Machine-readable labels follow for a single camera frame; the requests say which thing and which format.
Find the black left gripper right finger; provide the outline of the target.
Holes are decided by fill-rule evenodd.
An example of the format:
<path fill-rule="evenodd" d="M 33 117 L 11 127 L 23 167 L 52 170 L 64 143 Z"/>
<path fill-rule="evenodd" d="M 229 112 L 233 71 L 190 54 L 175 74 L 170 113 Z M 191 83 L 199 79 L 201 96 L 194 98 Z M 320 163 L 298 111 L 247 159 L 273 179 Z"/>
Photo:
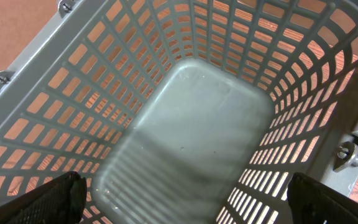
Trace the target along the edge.
<path fill-rule="evenodd" d="M 295 172 L 288 184 L 287 200 L 294 224 L 358 224 L 358 203 L 328 186 Z"/>

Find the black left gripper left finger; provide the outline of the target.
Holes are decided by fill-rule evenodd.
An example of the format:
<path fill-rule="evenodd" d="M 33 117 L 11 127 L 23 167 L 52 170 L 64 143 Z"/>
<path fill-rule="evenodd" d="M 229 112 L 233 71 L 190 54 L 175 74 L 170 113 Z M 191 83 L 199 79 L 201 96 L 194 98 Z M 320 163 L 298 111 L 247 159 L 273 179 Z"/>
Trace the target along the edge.
<path fill-rule="evenodd" d="M 86 179 L 69 171 L 0 206 L 0 223 L 79 223 L 86 196 Z"/>

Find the grey plastic mesh basket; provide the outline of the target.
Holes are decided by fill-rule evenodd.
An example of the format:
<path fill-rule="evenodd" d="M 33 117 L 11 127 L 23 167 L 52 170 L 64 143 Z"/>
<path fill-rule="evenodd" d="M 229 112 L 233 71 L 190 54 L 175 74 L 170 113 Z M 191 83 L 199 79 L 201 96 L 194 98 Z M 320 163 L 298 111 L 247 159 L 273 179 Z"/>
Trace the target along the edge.
<path fill-rule="evenodd" d="M 293 223 L 358 178 L 358 0 L 59 1 L 0 71 L 0 206 L 66 174 L 79 223 Z"/>

